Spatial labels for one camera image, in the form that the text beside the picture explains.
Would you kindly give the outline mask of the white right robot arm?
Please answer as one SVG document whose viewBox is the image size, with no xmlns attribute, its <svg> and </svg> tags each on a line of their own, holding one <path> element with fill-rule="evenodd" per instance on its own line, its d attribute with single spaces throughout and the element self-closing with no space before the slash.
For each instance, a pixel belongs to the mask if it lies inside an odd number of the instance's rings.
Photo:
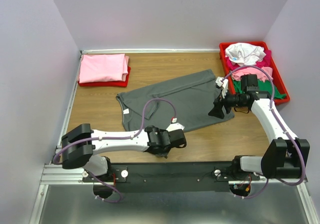
<svg viewBox="0 0 320 224">
<path fill-rule="evenodd" d="M 269 141 L 265 154 L 258 156 L 236 156 L 230 167 L 230 175 L 241 180 L 248 172 L 261 174 L 268 179 L 277 179 L 287 185 L 304 181 L 310 145 L 300 139 L 284 122 L 274 102 L 275 87 L 271 92 L 262 91 L 257 76 L 245 75 L 241 79 L 241 93 L 231 94 L 227 77 L 216 81 L 220 94 L 214 102 L 210 115 L 224 118 L 225 114 L 236 107 L 246 107 L 262 125 Z"/>
</svg>

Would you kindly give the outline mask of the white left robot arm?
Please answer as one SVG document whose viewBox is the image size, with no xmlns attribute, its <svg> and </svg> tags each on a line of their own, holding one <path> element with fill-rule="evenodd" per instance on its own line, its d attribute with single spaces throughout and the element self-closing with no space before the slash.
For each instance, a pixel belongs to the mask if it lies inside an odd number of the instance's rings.
<svg viewBox="0 0 320 224">
<path fill-rule="evenodd" d="M 167 157 L 171 149 L 185 148 L 187 140 L 184 126 L 173 116 L 166 129 L 155 126 L 129 132 L 104 132 L 81 124 L 61 138 L 62 149 L 56 153 L 53 163 L 63 169 L 83 168 L 104 182 L 110 178 L 111 166 L 105 152 L 136 151 Z"/>
</svg>

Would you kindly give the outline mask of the grey t shirt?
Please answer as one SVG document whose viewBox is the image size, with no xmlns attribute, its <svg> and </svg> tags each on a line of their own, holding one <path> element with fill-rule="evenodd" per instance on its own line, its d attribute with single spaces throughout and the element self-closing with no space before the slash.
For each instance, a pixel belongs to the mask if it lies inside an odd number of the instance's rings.
<svg viewBox="0 0 320 224">
<path fill-rule="evenodd" d="M 141 124 L 166 129 L 176 116 L 184 131 L 189 132 L 234 118 L 233 112 L 223 119 L 208 115 L 220 93 L 215 78 L 207 69 L 117 94 L 124 129 L 138 130 Z"/>
</svg>

